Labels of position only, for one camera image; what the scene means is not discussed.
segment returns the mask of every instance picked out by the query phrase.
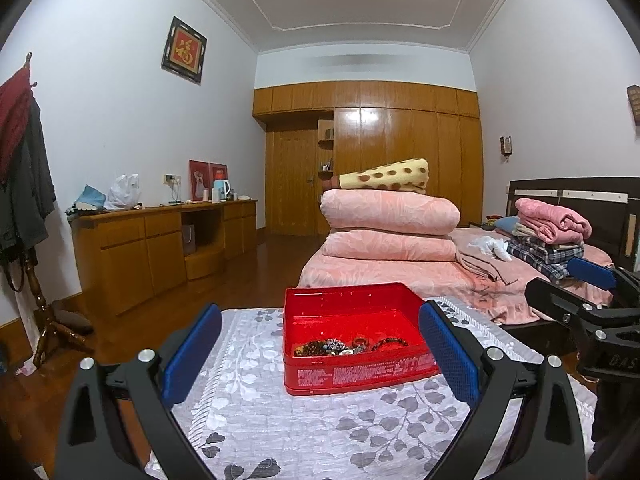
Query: headboard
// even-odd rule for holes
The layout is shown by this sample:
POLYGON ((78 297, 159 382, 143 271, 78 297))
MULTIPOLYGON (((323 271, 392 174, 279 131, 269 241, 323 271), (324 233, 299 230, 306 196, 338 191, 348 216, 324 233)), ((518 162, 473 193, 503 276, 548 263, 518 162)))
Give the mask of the headboard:
POLYGON ((587 240, 624 269, 635 270, 640 228, 640 177, 578 177, 512 180, 506 215, 517 214, 521 197, 562 205, 584 216, 593 228, 587 240))

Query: blue gripper pad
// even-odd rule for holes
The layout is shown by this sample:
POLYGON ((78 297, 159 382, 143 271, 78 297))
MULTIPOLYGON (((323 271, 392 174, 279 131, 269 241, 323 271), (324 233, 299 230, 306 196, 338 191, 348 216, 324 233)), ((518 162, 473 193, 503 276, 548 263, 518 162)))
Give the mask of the blue gripper pad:
POLYGON ((215 304, 201 311, 181 345, 164 368, 162 402, 168 408, 184 402, 222 330, 222 313, 215 304))
POLYGON ((569 275, 576 280, 591 283, 602 290, 616 288, 616 279, 613 272, 607 267, 601 267, 582 258, 571 258, 566 265, 569 275))
POLYGON ((473 409, 480 399, 478 366, 451 331, 453 325, 448 319, 445 322, 436 312, 436 308, 439 309, 437 304, 429 301, 420 307, 420 334, 433 353, 456 399, 466 402, 473 409))

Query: red plastic container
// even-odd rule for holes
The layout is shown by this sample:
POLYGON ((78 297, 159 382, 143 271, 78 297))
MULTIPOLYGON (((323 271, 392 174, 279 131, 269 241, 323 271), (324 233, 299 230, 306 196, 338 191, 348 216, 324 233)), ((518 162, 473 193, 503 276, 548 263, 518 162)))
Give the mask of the red plastic container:
POLYGON ((440 373, 418 328, 424 301, 402 283, 290 288, 284 302, 284 385, 294 396, 357 392, 440 373), (356 337, 373 345, 399 337, 408 346, 384 345, 345 356, 294 357, 312 340, 356 337))

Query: plaid folded blanket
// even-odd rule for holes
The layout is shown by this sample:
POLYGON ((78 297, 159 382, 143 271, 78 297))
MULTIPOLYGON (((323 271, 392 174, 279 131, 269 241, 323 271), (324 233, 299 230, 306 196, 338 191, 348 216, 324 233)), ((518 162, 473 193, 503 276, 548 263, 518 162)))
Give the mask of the plaid folded blanket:
POLYGON ((532 254, 525 246, 518 245, 510 240, 507 244, 507 252, 517 259, 529 264, 536 269, 540 274, 545 276, 551 281, 551 283, 558 284, 561 280, 564 280, 569 276, 569 271, 566 270, 566 263, 564 264, 547 264, 544 260, 532 254))
POLYGON ((546 264, 564 264, 571 258, 581 258, 584 256, 584 245, 576 245, 570 249, 558 249, 553 245, 545 244, 540 238, 533 236, 520 237, 513 241, 524 247, 534 256, 542 259, 546 264))

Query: wooden desk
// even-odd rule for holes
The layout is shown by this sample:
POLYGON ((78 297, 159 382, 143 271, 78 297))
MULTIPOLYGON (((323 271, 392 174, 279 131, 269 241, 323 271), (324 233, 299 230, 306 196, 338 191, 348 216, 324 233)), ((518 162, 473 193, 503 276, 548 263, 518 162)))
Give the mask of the wooden desk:
POLYGON ((222 272, 256 245, 255 203, 195 203, 82 216, 71 222, 91 317, 109 319, 186 280, 222 272), (182 248, 193 225, 196 251, 182 248))

